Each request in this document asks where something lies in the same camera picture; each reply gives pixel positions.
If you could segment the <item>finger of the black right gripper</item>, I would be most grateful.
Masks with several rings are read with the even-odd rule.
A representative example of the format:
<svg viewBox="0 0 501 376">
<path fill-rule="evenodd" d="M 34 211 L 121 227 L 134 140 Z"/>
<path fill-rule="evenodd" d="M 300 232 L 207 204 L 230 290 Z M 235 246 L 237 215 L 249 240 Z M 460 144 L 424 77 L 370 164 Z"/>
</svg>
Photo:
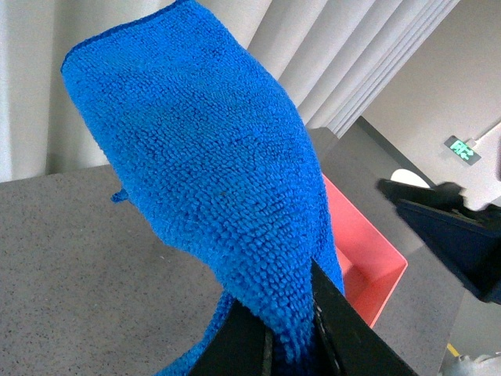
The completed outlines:
<svg viewBox="0 0 501 376">
<path fill-rule="evenodd" d="M 316 262 L 312 263 L 312 291 L 319 374 L 416 373 L 366 324 Z"/>
</svg>

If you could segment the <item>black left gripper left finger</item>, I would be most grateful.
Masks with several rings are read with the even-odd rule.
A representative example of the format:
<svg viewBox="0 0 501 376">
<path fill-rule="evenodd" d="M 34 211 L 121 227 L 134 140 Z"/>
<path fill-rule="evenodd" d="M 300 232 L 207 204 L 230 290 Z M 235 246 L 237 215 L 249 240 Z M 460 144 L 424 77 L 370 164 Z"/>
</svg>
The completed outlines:
<svg viewBox="0 0 501 376">
<path fill-rule="evenodd" d="M 272 360 L 273 333 L 247 307 L 235 301 L 189 374 L 270 375 Z"/>
</svg>

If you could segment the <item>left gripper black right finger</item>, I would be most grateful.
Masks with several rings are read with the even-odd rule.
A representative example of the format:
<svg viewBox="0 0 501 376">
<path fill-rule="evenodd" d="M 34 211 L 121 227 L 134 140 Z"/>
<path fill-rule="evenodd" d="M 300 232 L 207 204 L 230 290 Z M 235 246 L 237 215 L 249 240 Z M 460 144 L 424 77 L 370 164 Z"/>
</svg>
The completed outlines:
<svg viewBox="0 0 501 376">
<path fill-rule="evenodd" d="M 452 182 L 431 188 L 380 179 L 377 189 L 398 216 L 478 300 L 500 303 L 500 207 L 465 206 Z"/>
</svg>

